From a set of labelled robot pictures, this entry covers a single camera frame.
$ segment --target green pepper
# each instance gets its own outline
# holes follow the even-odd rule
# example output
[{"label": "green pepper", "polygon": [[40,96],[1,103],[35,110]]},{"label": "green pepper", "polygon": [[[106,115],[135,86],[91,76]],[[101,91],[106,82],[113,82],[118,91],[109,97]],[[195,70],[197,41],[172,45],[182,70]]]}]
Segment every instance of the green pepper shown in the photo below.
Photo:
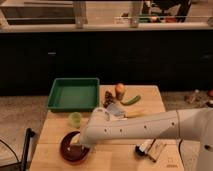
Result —
[{"label": "green pepper", "polygon": [[127,101],[127,102],[120,102],[120,103],[122,105],[124,105],[124,106],[129,106],[129,105],[132,105],[132,104],[138,102],[140,99],[141,99],[141,96],[137,95],[133,99],[131,99],[131,100]]}]

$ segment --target cable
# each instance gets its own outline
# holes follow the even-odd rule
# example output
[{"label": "cable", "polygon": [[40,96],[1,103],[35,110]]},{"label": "cable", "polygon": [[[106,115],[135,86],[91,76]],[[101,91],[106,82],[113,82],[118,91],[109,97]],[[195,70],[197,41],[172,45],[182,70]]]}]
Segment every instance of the cable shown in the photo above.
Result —
[{"label": "cable", "polygon": [[15,158],[16,158],[16,160],[17,160],[17,163],[19,163],[19,159],[18,159],[16,153],[13,151],[13,149],[12,149],[6,142],[4,142],[3,140],[0,139],[0,142],[1,142],[2,144],[4,144],[4,145],[14,154],[14,156],[15,156]]},{"label": "cable", "polygon": [[180,154],[180,159],[183,163],[183,158],[182,158],[182,154],[181,154],[181,144],[183,143],[183,139],[180,140],[179,144],[178,144],[178,151],[179,151],[179,154]]}]

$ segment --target green tray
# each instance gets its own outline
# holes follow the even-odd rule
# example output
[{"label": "green tray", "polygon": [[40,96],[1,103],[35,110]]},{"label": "green tray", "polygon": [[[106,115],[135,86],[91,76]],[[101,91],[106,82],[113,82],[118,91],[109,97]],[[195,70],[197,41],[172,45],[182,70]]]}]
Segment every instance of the green tray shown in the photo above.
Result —
[{"label": "green tray", "polygon": [[92,111],[99,106],[98,78],[57,78],[54,80],[48,109],[53,112]]}]

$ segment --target dark cabinet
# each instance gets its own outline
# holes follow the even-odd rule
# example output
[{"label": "dark cabinet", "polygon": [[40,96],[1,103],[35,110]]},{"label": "dark cabinet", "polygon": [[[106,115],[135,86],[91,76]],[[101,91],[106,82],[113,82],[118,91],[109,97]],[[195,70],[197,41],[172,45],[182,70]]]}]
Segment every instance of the dark cabinet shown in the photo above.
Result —
[{"label": "dark cabinet", "polygon": [[0,34],[0,95],[49,94],[58,77],[209,89],[212,45],[212,30]]}]

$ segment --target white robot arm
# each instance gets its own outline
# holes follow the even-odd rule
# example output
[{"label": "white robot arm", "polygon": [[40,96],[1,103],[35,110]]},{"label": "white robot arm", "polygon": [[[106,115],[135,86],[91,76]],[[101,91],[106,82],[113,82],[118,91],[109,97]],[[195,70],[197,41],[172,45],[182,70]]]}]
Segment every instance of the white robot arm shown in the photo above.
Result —
[{"label": "white robot arm", "polygon": [[127,120],[110,121],[104,108],[96,108],[80,134],[79,143],[94,147],[110,139],[177,139],[200,141],[196,171],[213,170],[213,110],[169,111]]}]

